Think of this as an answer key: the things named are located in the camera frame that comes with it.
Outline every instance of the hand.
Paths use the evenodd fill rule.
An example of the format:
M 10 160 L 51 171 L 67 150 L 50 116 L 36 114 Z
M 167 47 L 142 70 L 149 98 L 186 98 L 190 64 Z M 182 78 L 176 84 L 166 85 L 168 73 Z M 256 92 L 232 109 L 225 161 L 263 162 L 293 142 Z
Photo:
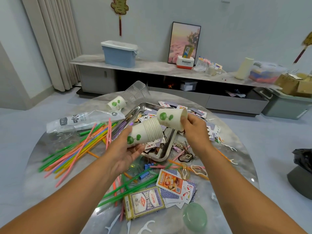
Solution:
M 181 117 L 181 124 L 193 152 L 199 157 L 204 156 L 207 150 L 212 148 L 206 123 L 194 114 L 188 113 L 188 118 Z
M 107 148 L 105 157 L 109 157 L 112 168 L 112 175 L 118 176 L 128 170 L 131 163 L 137 159 L 145 149 L 145 145 L 138 144 L 135 147 L 127 148 L 127 137 L 132 131 L 132 126 L 125 128 Z

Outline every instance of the forearm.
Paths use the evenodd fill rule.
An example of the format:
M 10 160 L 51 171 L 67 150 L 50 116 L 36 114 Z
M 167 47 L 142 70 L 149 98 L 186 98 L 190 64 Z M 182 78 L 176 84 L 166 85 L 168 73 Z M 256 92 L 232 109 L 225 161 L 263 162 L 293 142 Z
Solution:
M 6 224 L 0 233 L 80 233 L 117 177 L 105 154 L 57 192 Z
M 306 233 L 212 145 L 201 160 L 233 233 Z

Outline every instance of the cardboard box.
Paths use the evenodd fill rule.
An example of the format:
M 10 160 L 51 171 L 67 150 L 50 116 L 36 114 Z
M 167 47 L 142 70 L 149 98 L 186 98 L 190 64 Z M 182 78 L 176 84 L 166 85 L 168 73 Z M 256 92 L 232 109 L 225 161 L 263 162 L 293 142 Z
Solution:
M 300 77 L 293 74 L 281 74 L 275 81 L 275 85 L 283 88 L 284 94 L 311 98 L 312 94 L 312 75 L 298 73 Z

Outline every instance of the picture frame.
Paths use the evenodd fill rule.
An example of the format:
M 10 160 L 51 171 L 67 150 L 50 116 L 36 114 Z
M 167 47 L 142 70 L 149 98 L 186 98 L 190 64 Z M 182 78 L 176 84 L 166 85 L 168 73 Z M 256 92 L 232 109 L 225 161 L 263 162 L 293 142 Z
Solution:
M 167 62 L 176 64 L 177 56 L 182 56 L 185 45 L 193 45 L 192 57 L 196 58 L 201 26 L 180 22 L 172 23 L 169 54 Z

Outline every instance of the black trash bag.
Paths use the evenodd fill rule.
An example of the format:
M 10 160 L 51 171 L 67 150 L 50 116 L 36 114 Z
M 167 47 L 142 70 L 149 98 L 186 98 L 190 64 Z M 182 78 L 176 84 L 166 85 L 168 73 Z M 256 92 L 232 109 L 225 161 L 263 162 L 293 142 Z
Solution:
M 294 163 L 312 174 L 312 149 L 295 149 Z

